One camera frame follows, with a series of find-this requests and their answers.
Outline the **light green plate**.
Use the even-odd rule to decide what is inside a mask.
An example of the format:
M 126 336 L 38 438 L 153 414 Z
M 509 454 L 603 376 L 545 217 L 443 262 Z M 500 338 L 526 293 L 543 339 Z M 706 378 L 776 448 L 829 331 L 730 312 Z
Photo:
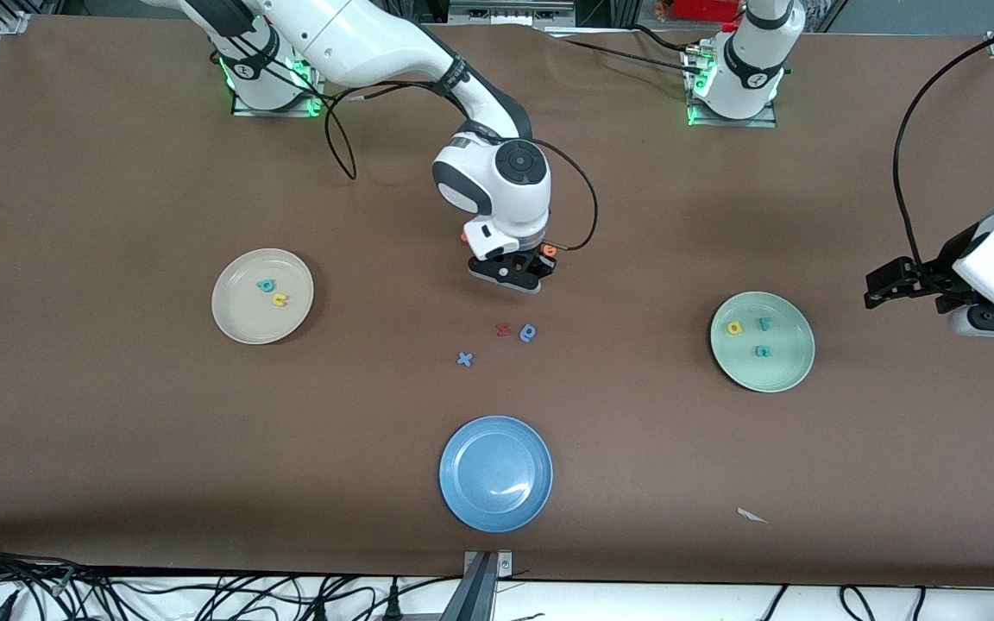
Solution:
M 757 320 L 773 319 L 763 333 Z M 739 321 L 741 335 L 729 335 L 727 323 Z M 816 342 L 808 319 L 788 299 L 766 292 L 745 292 L 725 300 L 713 315 L 709 345 L 720 370 L 751 392 L 786 392 L 800 385 L 815 362 Z M 754 356 L 754 347 L 768 345 L 772 357 Z

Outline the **brown table cover sheet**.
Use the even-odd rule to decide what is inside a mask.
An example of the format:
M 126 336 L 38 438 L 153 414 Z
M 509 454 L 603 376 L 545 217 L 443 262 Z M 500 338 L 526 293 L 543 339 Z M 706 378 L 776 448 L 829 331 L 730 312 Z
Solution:
M 900 119 L 971 39 L 806 36 L 776 128 L 725 129 L 687 125 L 666 68 L 520 25 L 437 34 L 599 193 L 595 238 L 536 295 L 467 272 L 431 181 L 461 121 L 442 99 L 344 103 L 348 181 L 319 122 L 229 113 L 196 24 L 40 16 L 3 40 L 0 550 L 451 575 L 504 548 L 530 579 L 994 586 L 994 339 L 861 299 L 906 253 Z M 298 255 L 315 298 L 248 345 L 211 295 L 260 248 Z M 786 392 L 710 349 L 755 291 L 814 333 Z M 494 414 L 555 467 L 512 533 L 439 490 L 447 441 Z

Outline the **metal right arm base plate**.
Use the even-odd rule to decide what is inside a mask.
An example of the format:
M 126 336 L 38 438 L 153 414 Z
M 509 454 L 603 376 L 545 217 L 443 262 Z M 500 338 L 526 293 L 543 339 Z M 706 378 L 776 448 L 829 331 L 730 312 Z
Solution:
M 280 58 L 249 66 L 221 63 L 234 116 L 314 118 L 323 108 L 326 79 L 307 60 Z

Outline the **beige brown plate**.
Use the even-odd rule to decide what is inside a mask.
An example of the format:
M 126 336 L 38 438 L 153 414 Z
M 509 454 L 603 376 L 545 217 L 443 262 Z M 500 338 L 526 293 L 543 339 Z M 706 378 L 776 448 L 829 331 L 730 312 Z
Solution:
M 261 279 L 275 279 L 276 290 L 257 288 Z M 275 307 L 276 293 L 289 296 L 288 306 Z M 233 260 L 217 278 L 211 311 L 218 329 L 233 341 L 266 345 L 283 341 L 299 329 L 315 298 L 311 270 L 295 253 L 279 248 L 252 250 Z

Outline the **grey power strip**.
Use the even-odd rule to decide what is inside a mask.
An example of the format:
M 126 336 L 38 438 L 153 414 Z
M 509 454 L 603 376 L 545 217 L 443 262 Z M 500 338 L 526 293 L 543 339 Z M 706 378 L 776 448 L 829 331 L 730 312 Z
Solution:
M 446 23 L 574 28 L 576 6 L 573 0 L 447 0 Z

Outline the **red box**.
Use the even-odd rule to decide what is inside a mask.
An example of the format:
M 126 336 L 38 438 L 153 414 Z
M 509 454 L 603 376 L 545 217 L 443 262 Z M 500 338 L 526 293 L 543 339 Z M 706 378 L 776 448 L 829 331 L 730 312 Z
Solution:
M 731 22 L 742 0 L 660 0 L 667 16 L 691 22 Z

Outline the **blue plate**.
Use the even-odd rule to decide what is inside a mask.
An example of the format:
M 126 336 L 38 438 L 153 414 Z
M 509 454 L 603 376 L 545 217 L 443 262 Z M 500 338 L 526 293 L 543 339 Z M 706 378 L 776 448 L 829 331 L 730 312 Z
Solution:
M 450 437 L 438 480 L 444 503 L 467 527 L 512 533 L 547 506 L 555 467 L 533 427 L 494 414 L 467 422 Z

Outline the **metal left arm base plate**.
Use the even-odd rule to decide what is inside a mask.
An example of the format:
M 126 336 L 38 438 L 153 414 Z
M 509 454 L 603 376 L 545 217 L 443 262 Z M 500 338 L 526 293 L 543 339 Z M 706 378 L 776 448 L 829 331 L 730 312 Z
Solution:
M 717 48 L 682 55 L 683 68 L 690 70 L 685 78 L 689 125 L 773 129 L 773 99 L 784 70 L 739 76 L 719 60 Z

